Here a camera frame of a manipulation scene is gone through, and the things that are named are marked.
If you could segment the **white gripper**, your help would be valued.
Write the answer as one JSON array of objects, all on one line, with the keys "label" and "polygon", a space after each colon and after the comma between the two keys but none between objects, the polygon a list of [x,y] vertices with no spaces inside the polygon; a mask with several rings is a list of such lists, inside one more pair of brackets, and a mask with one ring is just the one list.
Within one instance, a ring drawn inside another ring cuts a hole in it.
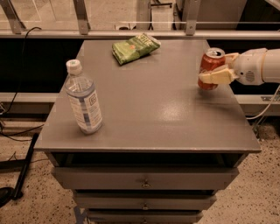
[{"label": "white gripper", "polygon": [[225,65],[199,74],[206,84],[230,84],[234,80],[243,85],[259,86],[263,84],[262,66],[266,48],[248,50],[225,55]]}]

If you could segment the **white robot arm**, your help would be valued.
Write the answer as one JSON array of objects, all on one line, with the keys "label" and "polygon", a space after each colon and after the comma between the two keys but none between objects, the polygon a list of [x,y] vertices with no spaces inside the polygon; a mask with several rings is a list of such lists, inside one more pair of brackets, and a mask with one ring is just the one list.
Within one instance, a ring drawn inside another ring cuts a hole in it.
[{"label": "white robot arm", "polygon": [[259,86],[263,83],[280,83],[280,49],[251,49],[243,53],[225,55],[225,64],[201,72],[199,79],[206,84]]}]

